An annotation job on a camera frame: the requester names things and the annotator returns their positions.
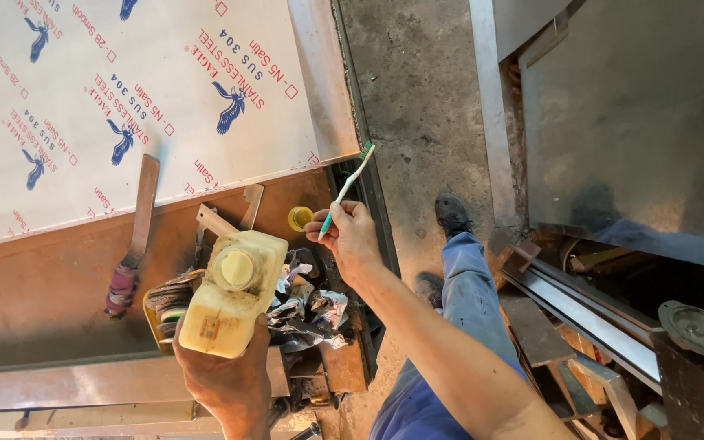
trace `plastic container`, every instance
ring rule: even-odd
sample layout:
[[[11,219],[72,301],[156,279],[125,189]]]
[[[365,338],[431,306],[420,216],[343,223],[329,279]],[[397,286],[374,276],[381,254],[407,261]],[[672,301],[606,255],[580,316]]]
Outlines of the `plastic container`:
[[[305,206],[296,206],[287,215],[289,227],[299,233],[305,233],[304,226],[312,220],[314,220],[314,212]]]
[[[286,241],[257,231],[219,237],[186,312],[181,345],[238,357],[254,334],[257,316],[273,301],[286,255]]]

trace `black shoe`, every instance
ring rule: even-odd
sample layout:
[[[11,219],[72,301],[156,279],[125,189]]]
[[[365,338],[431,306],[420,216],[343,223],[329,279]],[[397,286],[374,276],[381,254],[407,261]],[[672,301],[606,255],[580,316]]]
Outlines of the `black shoe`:
[[[436,211],[436,222],[444,229],[444,236],[450,238],[460,233],[472,233],[472,221],[466,214],[463,200],[450,193],[440,194],[433,205]]]
[[[442,288],[444,280],[430,272],[420,272],[412,282],[415,294],[432,308],[442,308]]]

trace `concrete floor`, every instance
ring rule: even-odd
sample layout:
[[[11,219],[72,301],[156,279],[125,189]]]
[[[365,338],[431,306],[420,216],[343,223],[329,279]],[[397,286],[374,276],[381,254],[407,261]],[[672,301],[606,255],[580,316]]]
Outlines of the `concrete floor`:
[[[483,241],[493,229],[469,2],[340,3],[401,274],[411,286],[421,271],[442,273],[438,193],[449,189],[466,201]],[[325,438],[367,438],[404,358],[386,334],[370,391],[320,415]]]

